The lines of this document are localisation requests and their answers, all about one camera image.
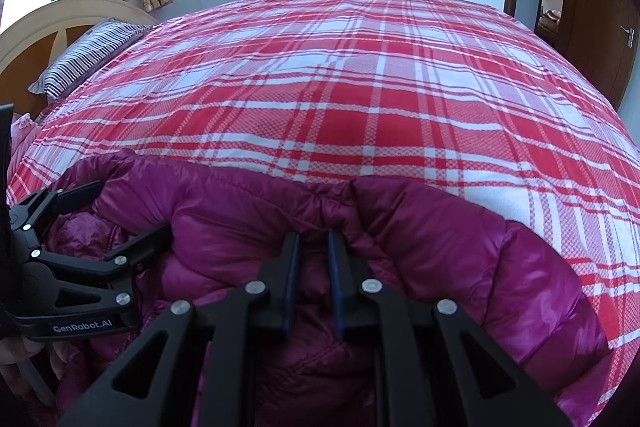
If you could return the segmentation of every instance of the brown door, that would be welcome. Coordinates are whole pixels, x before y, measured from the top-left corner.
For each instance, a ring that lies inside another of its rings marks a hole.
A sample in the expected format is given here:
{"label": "brown door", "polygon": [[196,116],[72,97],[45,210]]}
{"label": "brown door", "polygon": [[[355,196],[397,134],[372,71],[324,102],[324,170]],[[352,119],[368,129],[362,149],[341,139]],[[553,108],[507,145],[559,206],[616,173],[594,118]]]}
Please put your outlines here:
{"label": "brown door", "polygon": [[564,0],[556,49],[618,108],[638,30],[640,16],[631,0]]}

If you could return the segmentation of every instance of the door handle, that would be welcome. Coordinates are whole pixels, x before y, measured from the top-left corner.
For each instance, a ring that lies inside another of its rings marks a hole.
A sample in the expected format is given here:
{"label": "door handle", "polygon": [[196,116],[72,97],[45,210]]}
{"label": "door handle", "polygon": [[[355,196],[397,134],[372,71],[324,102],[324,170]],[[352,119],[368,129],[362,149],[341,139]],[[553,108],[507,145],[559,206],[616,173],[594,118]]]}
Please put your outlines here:
{"label": "door handle", "polygon": [[620,26],[622,28],[622,31],[625,32],[628,35],[628,38],[626,39],[626,46],[628,48],[633,48],[634,47],[634,38],[636,36],[636,30],[633,28],[629,28],[628,30],[624,27],[624,26]]}

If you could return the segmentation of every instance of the striped pillow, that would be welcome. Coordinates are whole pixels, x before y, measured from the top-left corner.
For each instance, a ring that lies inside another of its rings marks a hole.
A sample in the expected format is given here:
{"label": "striped pillow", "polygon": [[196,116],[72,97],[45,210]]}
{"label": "striped pillow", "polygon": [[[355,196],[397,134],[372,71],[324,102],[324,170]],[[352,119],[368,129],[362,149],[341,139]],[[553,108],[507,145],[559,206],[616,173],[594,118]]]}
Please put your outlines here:
{"label": "striped pillow", "polygon": [[28,90],[46,94],[50,102],[63,100],[152,27],[113,20],[99,23],[69,46]]}

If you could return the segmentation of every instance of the purple jacket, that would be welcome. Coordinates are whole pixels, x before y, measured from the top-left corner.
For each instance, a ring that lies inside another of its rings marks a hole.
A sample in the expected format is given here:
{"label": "purple jacket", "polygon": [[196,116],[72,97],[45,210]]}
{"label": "purple jacket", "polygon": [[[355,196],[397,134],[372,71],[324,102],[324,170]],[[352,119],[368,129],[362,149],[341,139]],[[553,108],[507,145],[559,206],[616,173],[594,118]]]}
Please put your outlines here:
{"label": "purple jacket", "polygon": [[[420,301],[450,298],[556,398],[574,425],[596,407],[609,370],[598,318],[570,266],[542,239],[476,204],[400,178],[300,184],[231,168],[137,156],[94,156],[53,188],[94,180],[102,194],[62,216],[46,248],[100,259],[167,221],[173,250],[138,279],[145,325],[177,299],[221,299],[276,256],[286,232],[305,248],[294,330],[258,355],[260,427],[372,426],[371,353],[337,340],[326,272],[326,232],[344,232],[374,276]],[[78,343],[58,393],[58,413],[135,334]],[[51,423],[49,413],[44,423]]]}

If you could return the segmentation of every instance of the wooden headboard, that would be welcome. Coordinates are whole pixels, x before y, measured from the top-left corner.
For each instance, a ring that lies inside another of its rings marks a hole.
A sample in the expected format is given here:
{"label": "wooden headboard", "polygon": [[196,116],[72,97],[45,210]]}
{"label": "wooden headboard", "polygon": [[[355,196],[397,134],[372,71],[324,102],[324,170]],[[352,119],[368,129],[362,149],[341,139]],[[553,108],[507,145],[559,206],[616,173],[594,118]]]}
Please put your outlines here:
{"label": "wooden headboard", "polygon": [[47,97],[27,87],[73,42],[97,23],[113,18],[156,24],[144,10],[119,0],[59,0],[24,16],[0,34],[0,105],[13,103],[31,118],[47,106]]}

